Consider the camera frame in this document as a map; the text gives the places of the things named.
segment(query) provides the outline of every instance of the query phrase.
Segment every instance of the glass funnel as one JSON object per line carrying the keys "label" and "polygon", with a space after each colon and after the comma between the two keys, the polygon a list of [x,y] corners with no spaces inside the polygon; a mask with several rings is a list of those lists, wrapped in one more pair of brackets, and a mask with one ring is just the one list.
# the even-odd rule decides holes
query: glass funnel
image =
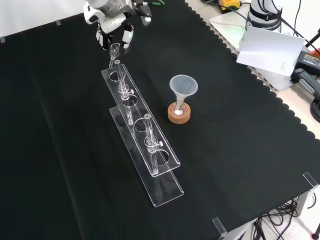
{"label": "glass funnel", "polygon": [[176,102],[172,107],[172,111],[175,115],[181,116],[187,111],[184,103],[185,98],[196,93],[198,90],[198,83],[190,76],[177,75],[171,78],[170,88],[176,95]]}
{"label": "glass funnel", "polygon": [[109,68],[112,68],[114,65],[115,59],[120,55],[120,43],[112,44],[110,46],[109,54],[110,54]]}

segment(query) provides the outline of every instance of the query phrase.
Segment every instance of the white wall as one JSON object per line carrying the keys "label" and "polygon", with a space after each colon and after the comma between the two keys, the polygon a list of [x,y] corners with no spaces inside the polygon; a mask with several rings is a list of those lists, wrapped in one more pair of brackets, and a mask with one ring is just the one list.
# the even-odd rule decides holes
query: white wall
{"label": "white wall", "polygon": [[0,37],[83,12],[84,0],[0,0]]}

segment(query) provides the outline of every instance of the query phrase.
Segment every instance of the white paper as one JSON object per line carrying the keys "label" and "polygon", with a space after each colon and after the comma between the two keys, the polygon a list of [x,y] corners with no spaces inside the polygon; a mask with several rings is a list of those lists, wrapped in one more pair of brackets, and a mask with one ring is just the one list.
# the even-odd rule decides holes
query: white paper
{"label": "white paper", "polygon": [[237,63],[290,77],[305,39],[249,27]]}

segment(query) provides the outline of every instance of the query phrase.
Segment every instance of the floor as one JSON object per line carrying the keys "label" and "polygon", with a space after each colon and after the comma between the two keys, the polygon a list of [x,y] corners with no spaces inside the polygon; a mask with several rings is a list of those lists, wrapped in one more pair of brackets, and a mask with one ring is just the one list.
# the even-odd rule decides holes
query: floor
{"label": "floor", "polygon": [[[316,196],[320,196],[320,188],[315,189]],[[308,206],[312,206],[314,198],[308,200]],[[284,224],[277,227],[278,232],[282,232],[288,225],[290,216],[285,216]],[[297,218],[293,218],[290,227],[283,234],[284,240],[309,240],[311,234],[314,233],[320,224],[320,203],[317,202],[315,206],[311,209],[306,209],[302,212],[302,215]],[[262,229],[265,234],[266,240],[276,240],[279,236],[275,231],[274,227],[268,221],[267,218],[264,219],[262,223]],[[255,228],[252,226],[244,235],[242,240],[252,240]]]}

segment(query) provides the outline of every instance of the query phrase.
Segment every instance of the white device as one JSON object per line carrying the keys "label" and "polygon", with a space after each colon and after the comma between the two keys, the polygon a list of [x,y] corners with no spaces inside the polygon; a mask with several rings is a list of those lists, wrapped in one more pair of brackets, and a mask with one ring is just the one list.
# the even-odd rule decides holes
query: white device
{"label": "white device", "polygon": [[277,0],[252,0],[247,16],[246,28],[251,26],[280,32],[282,8]]}
{"label": "white device", "polygon": [[145,26],[151,22],[149,7],[137,7],[131,0],[87,0],[83,14],[88,24],[98,23],[96,39],[104,49],[108,48],[114,34],[120,29],[124,29],[121,45],[128,49],[134,35],[134,28],[128,22],[128,17],[136,14],[141,16]]}

